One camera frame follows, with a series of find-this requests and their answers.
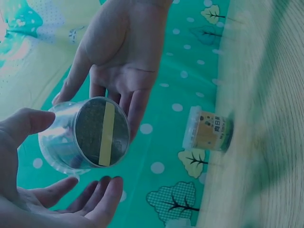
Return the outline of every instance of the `yellow label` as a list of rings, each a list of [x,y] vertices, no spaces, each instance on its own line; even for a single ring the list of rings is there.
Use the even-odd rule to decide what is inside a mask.
[[[114,118],[115,106],[114,104],[107,102],[105,104],[103,134],[100,143],[99,165],[110,166]]]

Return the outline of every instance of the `palm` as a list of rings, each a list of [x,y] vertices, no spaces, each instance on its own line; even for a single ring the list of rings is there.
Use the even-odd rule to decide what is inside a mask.
[[[102,200],[110,180],[111,178],[104,177],[100,181],[91,182],[67,209],[58,211],[52,211],[49,208],[56,205],[77,184],[77,179],[64,179],[46,189],[18,188],[18,206],[33,214],[40,214],[52,220],[56,219],[62,226],[72,223],[73,227],[97,228],[98,226],[86,218],[86,215],[93,211]],[[99,227],[105,228],[109,222],[110,219],[105,219]]]
[[[76,178],[66,178],[43,189],[17,188],[17,148],[29,134],[48,128],[54,118],[53,113],[23,109],[0,122],[1,227],[105,228],[112,220],[123,192],[123,181],[119,177],[93,181],[66,210],[61,211],[49,208],[75,187]]]
[[[90,71],[90,96],[108,96],[135,136],[157,77],[167,9],[108,0],[91,21],[54,104],[74,97]]]

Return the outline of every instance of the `container lid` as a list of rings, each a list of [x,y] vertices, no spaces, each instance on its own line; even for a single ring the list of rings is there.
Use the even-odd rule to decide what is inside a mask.
[[[78,146],[97,166],[112,166],[127,152],[130,126],[123,110],[114,101],[95,97],[81,107],[75,124]]]
[[[190,109],[184,140],[182,142],[182,147],[185,150],[192,150],[193,148],[194,140],[198,131],[200,112],[201,112],[200,106],[193,106]]]

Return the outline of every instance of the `clear plastic cup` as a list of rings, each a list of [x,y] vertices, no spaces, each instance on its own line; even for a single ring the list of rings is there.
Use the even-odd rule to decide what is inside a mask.
[[[183,148],[226,151],[233,134],[233,122],[229,118],[205,112],[199,106],[190,109],[183,140]]]
[[[126,154],[130,126],[112,100],[94,97],[63,102],[49,111],[56,114],[55,120],[38,134],[38,141],[44,158],[57,171],[81,174],[115,165]]]

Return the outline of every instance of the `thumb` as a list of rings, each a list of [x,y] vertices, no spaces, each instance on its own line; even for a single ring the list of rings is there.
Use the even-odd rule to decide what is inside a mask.
[[[63,84],[63,87],[61,88],[61,91],[56,95],[52,104],[56,105],[60,102],[71,100],[85,81],[91,66],[92,63],[80,44],[75,54],[71,70]]]
[[[56,205],[62,197],[77,185],[77,183],[77,178],[68,177],[46,188],[32,189],[30,191],[45,208],[50,208]]]
[[[47,129],[54,119],[54,113],[23,108],[0,122],[0,131],[8,134],[17,148],[30,134],[36,134]]]

